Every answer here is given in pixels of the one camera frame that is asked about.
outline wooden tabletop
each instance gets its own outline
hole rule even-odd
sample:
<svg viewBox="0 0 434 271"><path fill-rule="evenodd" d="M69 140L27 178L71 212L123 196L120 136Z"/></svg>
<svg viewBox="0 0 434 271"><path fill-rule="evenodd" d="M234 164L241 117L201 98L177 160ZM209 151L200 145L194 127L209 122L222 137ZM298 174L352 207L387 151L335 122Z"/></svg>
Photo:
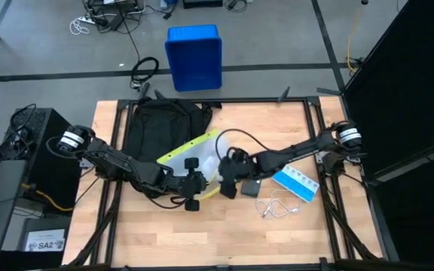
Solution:
<svg viewBox="0 0 434 271"><path fill-rule="evenodd" d="M320 99L327 126L344 119L338 97ZM92 128L107 142L111 141L116 108L117 101L101 101L96 107ZM240 128L269 148L280 149L309 139L304 106L300 102L225 103L223 109L214 112L209 129ZM121 123L119 146L125 119ZM227 136L231 145L251 154L262 150L246 135L230 132ZM318 181L314 157L295 161L291 166ZM346 170L349 175L360 178L355 166L346 165ZM78 195L94 179L91 173L83 177ZM339 182L349 225L371 252L381 256L364 189L345 176L341 176ZM103 181L95 184L75 207L63 263L75 258L95 228L102 184ZM270 179L263 180L258 198L269 199L270 193L280 188ZM299 203L298 198L289 192L277 196L289 206ZM170 204L168 196L157 201ZM336 228L341 253L344 254L344 242L337 224ZM105 240L106 235L102 238L101 260L105 253ZM257 212L255 199L240 193L235 199L216 194L201 201L199 212L186 212L183 208L161 209L130 184L124 184L112 266L317 263L319 257L332 258L319 193L313 202L303 202L298 214L265 219Z"/></svg>

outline blue plastic bin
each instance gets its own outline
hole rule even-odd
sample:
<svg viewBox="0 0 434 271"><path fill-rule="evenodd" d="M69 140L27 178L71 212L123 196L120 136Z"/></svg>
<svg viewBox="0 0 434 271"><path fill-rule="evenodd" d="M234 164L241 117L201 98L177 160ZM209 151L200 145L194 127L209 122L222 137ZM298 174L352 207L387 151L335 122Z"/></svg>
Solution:
<svg viewBox="0 0 434 271"><path fill-rule="evenodd" d="M222 86L222 40L216 25L169 28L165 49L177 91Z"/></svg>

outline black backpack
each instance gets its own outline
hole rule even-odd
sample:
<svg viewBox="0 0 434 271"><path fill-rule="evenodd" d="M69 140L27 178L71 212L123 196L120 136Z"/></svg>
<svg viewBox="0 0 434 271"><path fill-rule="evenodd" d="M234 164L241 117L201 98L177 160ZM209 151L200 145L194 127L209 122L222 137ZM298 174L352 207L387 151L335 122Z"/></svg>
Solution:
<svg viewBox="0 0 434 271"><path fill-rule="evenodd" d="M211 107L202 108L184 99L140 100L130 122L124 152L141 162L155 162L163 155L203 135L212 120Z"/></svg>

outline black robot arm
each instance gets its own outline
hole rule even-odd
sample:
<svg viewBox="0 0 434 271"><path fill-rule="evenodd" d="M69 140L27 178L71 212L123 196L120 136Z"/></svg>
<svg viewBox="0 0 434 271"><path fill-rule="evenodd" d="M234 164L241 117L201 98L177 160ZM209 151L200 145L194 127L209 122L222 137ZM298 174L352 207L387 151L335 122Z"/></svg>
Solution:
<svg viewBox="0 0 434 271"><path fill-rule="evenodd" d="M237 181L269 178L286 164L320 151L328 151L323 159L325 168L329 168L347 156L358 154L360 150L361 135L349 121L333 123L329 128L321 131L316 138L278 151L266 148L266 151L249 155L243 149L231 147L219 164L219 173L223 178L220 192L233 199L237 193L235 185Z"/></svg>
<svg viewBox="0 0 434 271"><path fill-rule="evenodd" d="M57 143L61 153L77 159L85 158L96 166L98 176L108 179L124 179L150 200L160 195L174 193L185 201L185 209L198 211L199 204L194 195L206 189L206 179L197 158L185 160L186 176L174 176L173 169L159 163L141 162L114 149L95 132L84 126L69 127Z"/></svg>

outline gray floor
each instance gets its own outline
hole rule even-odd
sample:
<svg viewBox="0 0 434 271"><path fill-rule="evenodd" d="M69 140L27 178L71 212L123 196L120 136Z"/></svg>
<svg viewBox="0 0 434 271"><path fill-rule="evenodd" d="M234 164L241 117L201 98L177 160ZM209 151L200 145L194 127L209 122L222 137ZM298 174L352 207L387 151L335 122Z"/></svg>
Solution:
<svg viewBox="0 0 434 271"><path fill-rule="evenodd" d="M158 0L148 0L158 6ZM359 0L318 0L338 62L344 62ZM5 0L0 0L0 11ZM366 56L397 15L405 0L370 0L353 37L351 55ZM82 16L78 0L12 0L0 24L0 76L129 70L136 54L127 35L71 35L69 22ZM224 8L177 8L168 20L160 14L142 18L132 33L142 56L154 56L168 68L164 42L171 26L216 24L223 40L223 65L329 63L311 0L254 0L243 13ZM135 22L129 22L133 28ZM344 81L348 70L341 69ZM319 95L317 87L336 90L331 69L225 72L223 87L191 93L173 89L170 75L151 79L169 97L278 96L287 86L290 96ZM70 123L90 125L99 100L136 99L129 78L82 78L0 82L0 142L14 109L29 103L52 107Z"/></svg>

